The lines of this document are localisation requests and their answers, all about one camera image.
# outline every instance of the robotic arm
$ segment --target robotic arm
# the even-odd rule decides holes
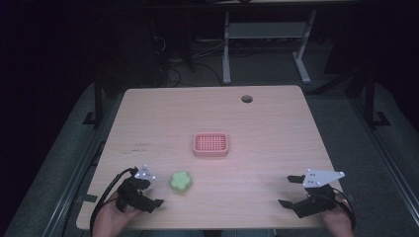
[[[352,227],[355,228],[356,221],[352,207],[350,209],[344,203],[337,201],[334,189],[329,185],[330,182],[343,177],[345,177],[343,172],[310,169],[303,176],[288,176],[290,183],[302,184],[304,186],[304,189],[308,192],[307,199],[297,203],[279,199],[279,202],[283,208],[292,209],[299,218],[333,209],[338,204],[348,213]]]

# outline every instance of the white bracket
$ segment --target white bracket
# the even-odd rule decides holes
[[[307,174],[302,185],[305,188],[319,188],[343,177],[345,177],[345,173],[343,172],[307,169]]]
[[[156,177],[151,175],[150,171],[148,170],[147,165],[143,165],[141,169],[138,169],[138,172],[136,172],[136,174],[134,175],[136,179],[141,179],[141,180],[148,180],[148,181],[152,181],[155,180]]]

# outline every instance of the dark background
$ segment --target dark background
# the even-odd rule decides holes
[[[0,234],[74,104],[95,78],[101,77],[109,97],[129,87],[159,87],[164,75],[158,68],[164,68],[166,61],[153,53],[151,34],[166,38],[185,60],[190,60],[194,37],[222,37],[220,12],[104,14],[96,10],[104,5],[101,1],[0,3]],[[341,14],[324,8],[318,12],[310,39],[335,40],[328,73],[368,65],[419,130],[417,10],[408,1],[368,4]],[[117,67],[111,70],[108,65]]]

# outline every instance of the floor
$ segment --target floor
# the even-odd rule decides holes
[[[307,47],[303,60],[312,80],[309,85],[301,83],[293,63],[295,42],[279,42],[275,48],[248,47],[241,53],[233,53],[230,59],[229,86],[298,85],[308,92],[338,76],[323,73],[332,45],[330,41],[312,42]],[[193,69],[173,63],[166,87],[221,86],[219,53],[194,59]],[[416,210],[406,205],[409,200],[387,165],[388,157],[392,158],[408,184],[407,190],[418,195],[419,134],[380,85],[376,91],[376,111],[383,112],[391,126],[375,130],[368,127],[362,116],[364,95],[348,99],[344,94],[347,83],[320,95],[306,95],[306,99],[335,170],[346,173],[341,185],[357,216],[356,236],[419,236],[418,223],[413,218]],[[90,235],[89,231],[78,229],[75,220],[123,96],[104,97],[104,119],[95,128],[83,124],[86,115],[94,111],[93,86],[86,89],[5,236]],[[122,236],[149,234],[128,230]],[[278,230],[277,234],[330,236],[325,229],[287,229]]]

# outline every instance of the table leg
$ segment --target table leg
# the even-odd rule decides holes
[[[304,54],[305,47],[310,37],[311,28],[313,26],[316,10],[312,10],[308,17],[308,21],[305,24],[304,33],[302,34],[302,42],[298,51],[293,52],[293,60],[295,61],[296,68],[298,69],[299,76],[301,77],[302,83],[309,84],[311,82],[308,77],[307,70],[305,69],[304,63],[302,62],[302,55]]]

